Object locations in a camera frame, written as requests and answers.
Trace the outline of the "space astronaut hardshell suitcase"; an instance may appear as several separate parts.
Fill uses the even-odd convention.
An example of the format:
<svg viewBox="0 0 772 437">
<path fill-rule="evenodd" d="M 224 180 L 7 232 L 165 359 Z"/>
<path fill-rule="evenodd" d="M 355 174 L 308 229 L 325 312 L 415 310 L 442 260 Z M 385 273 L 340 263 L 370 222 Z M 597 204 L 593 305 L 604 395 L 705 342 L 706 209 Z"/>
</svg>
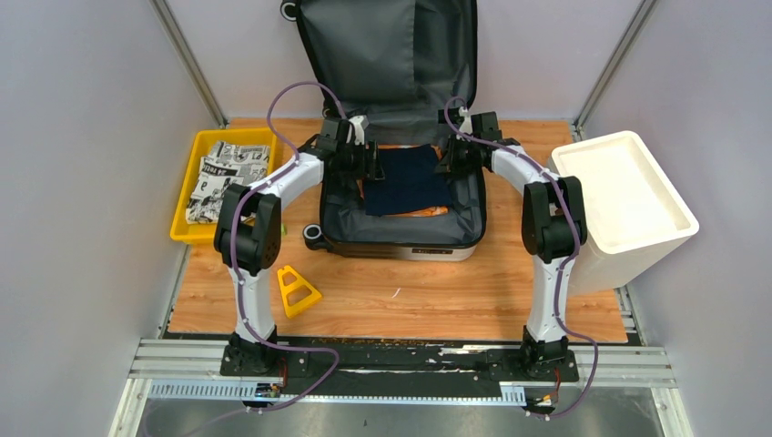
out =
<svg viewBox="0 0 772 437">
<path fill-rule="evenodd" d="M 316 79 L 324 113 L 364 115 L 386 178 L 325 169 L 320 228 L 307 244 L 346 257 L 460 261 L 486 230 L 482 170 L 435 174 L 452 130 L 438 112 L 471 104 L 478 76 L 474 1 L 285 1 Z"/>
</svg>

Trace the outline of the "newspaper print cloth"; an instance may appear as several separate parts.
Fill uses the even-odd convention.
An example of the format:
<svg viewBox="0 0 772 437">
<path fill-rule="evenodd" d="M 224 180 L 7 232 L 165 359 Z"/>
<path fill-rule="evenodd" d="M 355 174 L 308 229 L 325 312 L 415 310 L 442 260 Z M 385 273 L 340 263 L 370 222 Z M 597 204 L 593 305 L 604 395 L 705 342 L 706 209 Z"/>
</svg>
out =
<svg viewBox="0 0 772 437">
<path fill-rule="evenodd" d="M 215 223 L 231 185 L 248 186 L 268 175 L 269 152 L 267 145 L 238 146 L 217 141 L 200 160 L 198 179 L 185 209 L 186 222 Z"/>
</svg>

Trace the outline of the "white drawer storage box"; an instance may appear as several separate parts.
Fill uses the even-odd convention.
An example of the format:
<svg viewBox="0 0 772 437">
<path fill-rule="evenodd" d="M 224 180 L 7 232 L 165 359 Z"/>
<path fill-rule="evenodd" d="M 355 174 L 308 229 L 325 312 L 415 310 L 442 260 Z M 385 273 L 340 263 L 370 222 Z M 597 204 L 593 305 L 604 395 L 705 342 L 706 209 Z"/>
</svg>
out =
<svg viewBox="0 0 772 437">
<path fill-rule="evenodd" d="M 628 284 L 699 231 L 696 216 L 634 131 L 557 147 L 548 165 L 582 184 L 588 238 L 569 276 L 571 296 Z"/>
</svg>

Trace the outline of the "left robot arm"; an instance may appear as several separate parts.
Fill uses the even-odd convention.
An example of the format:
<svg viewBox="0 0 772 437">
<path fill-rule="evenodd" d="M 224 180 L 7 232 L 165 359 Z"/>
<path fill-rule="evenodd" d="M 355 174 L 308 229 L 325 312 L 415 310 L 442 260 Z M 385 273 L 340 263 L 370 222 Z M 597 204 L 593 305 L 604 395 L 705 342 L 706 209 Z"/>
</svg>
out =
<svg viewBox="0 0 772 437">
<path fill-rule="evenodd" d="M 378 149 L 365 137 L 368 125 L 365 116 L 327 118 L 321 132 L 278 170 L 226 190 L 214 247 L 229 268 L 237 302 L 237 328 L 226 348 L 229 363 L 244 363 L 258 376 L 277 369 L 282 348 L 270 341 L 276 324 L 268 275 L 280 252 L 282 210 L 319 185 L 326 167 L 380 175 Z"/>
</svg>

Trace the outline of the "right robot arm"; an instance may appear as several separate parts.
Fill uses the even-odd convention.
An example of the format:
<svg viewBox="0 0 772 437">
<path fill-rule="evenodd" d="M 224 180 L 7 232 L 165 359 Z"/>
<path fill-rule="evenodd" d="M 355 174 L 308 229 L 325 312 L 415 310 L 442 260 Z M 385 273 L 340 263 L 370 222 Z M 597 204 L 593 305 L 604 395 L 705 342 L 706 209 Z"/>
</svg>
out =
<svg viewBox="0 0 772 437">
<path fill-rule="evenodd" d="M 503 137 L 493 112 L 471 115 L 458 107 L 439 110 L 438 118 L 452 135 L 437 172 L 460 176 L 487 168 L 522 195 L 521 238 L 533 257 L 533 301 L 519 358 L 525 376 L 542 380 L 568 356 L 567 288 L 587 239 L 581 182 L 557 176 Z"/>
</svg>

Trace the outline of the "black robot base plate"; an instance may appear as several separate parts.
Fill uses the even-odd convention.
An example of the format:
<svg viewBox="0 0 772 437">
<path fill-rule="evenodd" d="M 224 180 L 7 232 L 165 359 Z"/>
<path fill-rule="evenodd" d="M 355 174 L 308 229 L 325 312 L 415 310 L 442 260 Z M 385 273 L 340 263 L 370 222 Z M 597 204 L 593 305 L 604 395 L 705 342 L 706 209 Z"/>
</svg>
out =
<svg viewBox="0 0 772 437">
<path fill-rule="evenodd" d="M 466 351 L 458 341 L 279 337 L 282 349 L 272 368 L 257 372 L 252 365 L 227 361 L 229 340 L 220 375 L 276 377 L 287 394 L 310 389 L 313 395 L 332 396 L 492 398 L 501 394 L 504 382 L 550 391 L 579 380 L 572 353 L 546 371 L 525 370 L 519 343 Z"/>
</svg>

